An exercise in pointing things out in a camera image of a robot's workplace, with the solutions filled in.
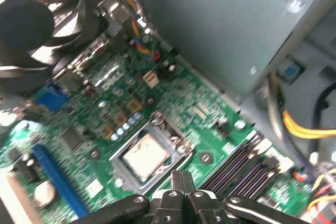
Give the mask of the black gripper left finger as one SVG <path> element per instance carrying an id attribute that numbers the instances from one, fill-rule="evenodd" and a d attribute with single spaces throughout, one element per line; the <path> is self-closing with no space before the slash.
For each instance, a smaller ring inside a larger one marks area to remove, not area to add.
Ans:
<path id="1" fill-rule="evenodd" d="M 187 171 L 174 170 L 170 179 L 172 189 L 158 198 L 133 194 L 80 217 L 78 223 L 182 223 Z"/>

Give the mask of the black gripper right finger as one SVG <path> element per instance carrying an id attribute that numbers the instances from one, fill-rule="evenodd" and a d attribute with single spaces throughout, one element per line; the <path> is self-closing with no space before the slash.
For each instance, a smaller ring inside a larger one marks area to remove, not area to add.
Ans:
<path id="1" fill-rule="evenodd" d="M 211 198 L 209 192 L 194 187 L 192 175 L 183 171 L 184 192 L 198 223 L 306 223 L 243 196 L 230 196 L 224 202 Z"/>

